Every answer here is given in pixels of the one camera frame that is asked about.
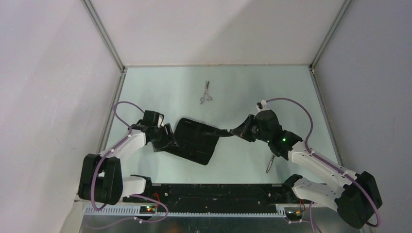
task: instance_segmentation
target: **metal corner post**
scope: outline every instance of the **metal corner post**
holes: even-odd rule
[[[352,2],[353,2],[353,0],[345,0],[343,2],[341,8],[339,9],[338,14],[336,15],[335,19],[333,20],[332,25],[329,28],[329,31],[327,31],[327,34],[326,34],[325,38],[323,39],[319,49],[317,50],[316,55],[312,60],[312,63],[310,64],[310,67],[312,67],[313,69],[315,69],[315,66],[318,64],[319,59],[322,56],[322,53],[324,52],[325,48],[329,44],[330,39],[332,38],[332,36],[336,32],[339,24],[341,23],[343,17],[345,16],[345,14],[346,14],[347,10],[349,9]]]
[[[114,93],[114,96],[113,96],[113,100],[110,103],[110,109],[109,109],[109,113],[108,113],[107,118],[106,118],[106,122],[104,124],[102,136],[100,138],[100,142],[99,142],[99,145],[97,147],[97,153],[99,153],[100,151],[103,151],[104,149],[106,149],[107,141],[109,139],[109,134],[110,134],[110,128],[111,128],[111,126],[113,124],[113,120],[114,120],[113,106],[119,101],[120,94],[121,94],[121,89],[123,88],[124,79],[126,77],[126,72],[127,72],[127,69],[125,69],[123,72],[120,73],[119,80],[118,80],[118,83],[116,85],[115,93]]]
[[[332,131],[332,126],[330,124],[330,120],[329,120],[329,117],[327,115],[325,103],[323,101],[321,92],[319,90],[319,85],[316,81],[315,75],[312,71],[313,71],[312,68],[309,66],[309,73],[310,73],[310,76],[312,77],[313,87],[315,88],[316,95],[318,97],[318,101],[319,101],[319,104],[321,106],[322,114],[323,114],[323,117],[324,117],[325,123],[326,123],[327,132],[329,133],[330,140],[332,141],[332,147],[333,147],[333,150],[335,151],[335,154],[336,154],[336,159],[338,160],[338,164],[343,165],[343,160],[342,160],[341,154],[339,153],[339,149],[338,149],[338,145],[336,143],[335,135]]]
[[[116,62],[116,65],[118,66],[120,72],[124,71],[124,64],[121,61],[119,54],[116,51],[116,48],[113,45],[113,42],[110,40],[109,34],[107,33],[106,29],[104,28],[104,25],[102,21],[100,20],[99,15],[96,12],[96,9],[93,6],[93,3],[91,0],[81,0],[83,5],[85,6],[85,9],[87,13],[90,16],[90,19],[93,21],[93,24],[96,26],[96,29],[100,36],[102,37],[102,40],[104,44],[106,45],[107,49],[110,52],[110,55],[113,57],[113,59]]]

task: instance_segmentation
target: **white wall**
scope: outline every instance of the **white wall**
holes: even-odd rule
[[[79,0],[0,7],[0,232],[56,233],[119,71]]]
[[[126,65],[309,64],[343,0],[93,0]]]
[[[379,233],[411,231],[412,2],[354,1],[315,75],[345,165],[374,175]]]

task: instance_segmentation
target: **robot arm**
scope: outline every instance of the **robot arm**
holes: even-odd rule
[[[366,171],[358,174],[329,160],[306,146],[302,138],[282,129],[276,114],[267,108],[266,101],[257,104],[258,113],[249,115],[230,132],[244,140],[268,143],[272,153],[299,164],[316,174],[326,184],[312,182],[300,175],[292,175],[284,183],[286,192],[297,199],[310,200],[334,211],[352,227],[360,229],[374,214],[365,195],[353,184],[359,183],[371,197],[375,206],[382,205],[375,178]]]
[[[89,154],[83,160],[82,174],[79,184],[79,197],[91,200],[90,193],[93,174],[102,156],[104,158],[98,171],[96,185],[94,187],[95,201],[114,205],[121,197],[131,194],[141,194],[145,191],[146,179],[132,175],[123,178],[121,176],[121,162],[127,161],[138,149],[152,143],[153,150],[159,151],[168,146],[175,145],[170,124],[163,124],[164,116],[158,112],[145,111],[143,119],[131,126],[129,132],[114,146],[100,152]]]

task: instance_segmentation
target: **red wire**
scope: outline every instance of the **red wire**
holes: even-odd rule
[[[303,202],[303,200],[301,199],[301,200],[300,200],[300,208],[301,208],[301,209],[302,209],[302,204],[303,204],[303,208],[304,208],[304,209],[302,210],[302,212],[303,212],[303,211],[306,210],[306,206],[305,206],[305,203]]]
[[[153,193],[153,196],[157,197],[157,200],[160,202],[160,197],[157,193]]]

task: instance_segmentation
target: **metal tool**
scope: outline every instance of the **metal tool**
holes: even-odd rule
[[[213,100],[213,98],[209,95],[209,81],[206,81],[205,93],[203,94],[203,97],[200,98],[200,104],[204,103],[205,100]]]
[[[270,168],[272,167],[272,164],[273,164],[273,160],[274,160],[274,159],[275,159],[275,155],[272,154],[272,158],[271,158],[271,160],[269,161],[268,168],[266,169],[266,173],[269,173],[269,170],[270,170]]]

